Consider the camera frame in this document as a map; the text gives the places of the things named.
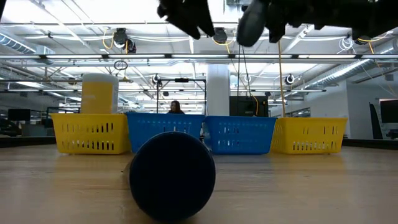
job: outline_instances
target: table surface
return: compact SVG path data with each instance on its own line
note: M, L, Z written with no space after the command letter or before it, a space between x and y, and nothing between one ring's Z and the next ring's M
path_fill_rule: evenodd
M156 223L131 197L121 156L0 149L1 223ZM398 151L215 156L206 207L182 223L397 223Z

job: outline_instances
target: white pillar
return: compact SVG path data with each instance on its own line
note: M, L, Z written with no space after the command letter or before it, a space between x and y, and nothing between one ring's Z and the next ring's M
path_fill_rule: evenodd
M208 65L207 115L229 116L228 65Z

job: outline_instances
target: yellow basket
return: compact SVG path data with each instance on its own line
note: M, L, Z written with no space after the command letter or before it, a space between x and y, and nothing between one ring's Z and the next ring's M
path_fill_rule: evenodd
M51 114L58 151L121 154L131 150L124 114Z
M346 118L281 118L276 121L271 152L339 153Z

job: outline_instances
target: white container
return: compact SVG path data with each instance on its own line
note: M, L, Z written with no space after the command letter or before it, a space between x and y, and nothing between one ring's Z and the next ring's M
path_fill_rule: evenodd
M81 113L115 114L118 112L119 80L105 74L83 76Z

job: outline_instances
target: blue basket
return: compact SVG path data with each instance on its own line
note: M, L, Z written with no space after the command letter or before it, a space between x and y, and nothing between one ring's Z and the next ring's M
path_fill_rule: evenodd
M207 116L205 144L213 154L266 154L277 118Z
M153 136L167 131L180 131L200 138L200 129L205 116L187 114L127 113L129 138L132 152Z

